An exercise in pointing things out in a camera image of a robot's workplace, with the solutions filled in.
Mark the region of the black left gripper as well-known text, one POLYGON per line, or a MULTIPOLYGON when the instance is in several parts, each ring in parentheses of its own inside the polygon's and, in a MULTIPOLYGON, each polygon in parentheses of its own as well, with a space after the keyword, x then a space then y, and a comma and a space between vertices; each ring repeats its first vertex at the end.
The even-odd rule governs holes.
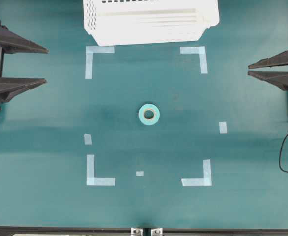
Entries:
MULTIPOLYGON (((0 76, 3 72, 3 48, 7 54, 48 53, 46 48, 24 39, 9 31, 7 28, 2 27, 0 20, 0 76)), ((43 85, 46 82, 47 81, 44 78, 0 78, 0 103, 7 103, 15 96, 43 85)))

